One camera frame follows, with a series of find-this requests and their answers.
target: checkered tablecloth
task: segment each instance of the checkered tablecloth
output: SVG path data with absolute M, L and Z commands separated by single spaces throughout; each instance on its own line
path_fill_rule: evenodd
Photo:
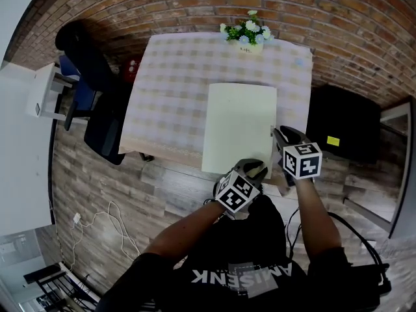
M 125 117 L 120 153 L 140 151 L 200 167 L 211 83 L 278 89 L 276 125 L 306 130 L 312 54 L 283 40 L 239 53 L 220 33 L 152 36 Z

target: table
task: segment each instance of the table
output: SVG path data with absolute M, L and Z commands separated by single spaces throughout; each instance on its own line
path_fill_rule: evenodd
M 216 32 L 152 36 L 133 86 L 120 153 L 139 151 L 200 168 L 211 83 L 278 89 L 276 125 L 306 131 L 312 54 L 283 40 L 261 55 L 238 52 Z M 279 157 L 276 151 L 274 164 Z M 272 175 L 278 175 L 273 169 Z
M 56 79 L 55 74 L 60 74 L 60 68 L 55 67 L 54 62 L 36 71 L 27 98 L 27 114 L 65 121 L 64 114 L 55 113 L 57 94 L 62 93 L 64 86 L 71 88 L 72 84 Z M 74 118 L 72 122 L 86 125 L 88 120 Z

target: potted plant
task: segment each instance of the potted plant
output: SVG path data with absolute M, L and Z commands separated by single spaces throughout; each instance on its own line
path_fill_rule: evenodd
M 263 50 L 263 43 L 272 40 L 274 36 L 266 25 L 260 26 L 258 24 L 256 10 L 249 10 L 247 14 L 250 15 L 248 21 L 241 21 L 240 25 L 235 26 L 222 23 L 220 25 L 220 32 L 240 52 L 259 54 Z

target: brick wall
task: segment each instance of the brick wall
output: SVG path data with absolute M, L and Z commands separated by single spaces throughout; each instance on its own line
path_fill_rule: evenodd
M 277 38 L 312 48 L 316 85 L 384 107 L 416 94 L 416 0 L 34 0 L 6 58 L 33 69 L 56 60 L 57 31 L 82 19 L 117 65 L 153 34 L 218 31 L 249 9 Z

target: cardboard sheet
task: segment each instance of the cardboard sheet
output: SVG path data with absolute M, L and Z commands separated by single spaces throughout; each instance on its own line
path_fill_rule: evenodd
M 255 158 L 272 173 L 277 90 L 271 86 L 215 83 L 209 86 L 202 171 L 225 174 L 240 159 Z

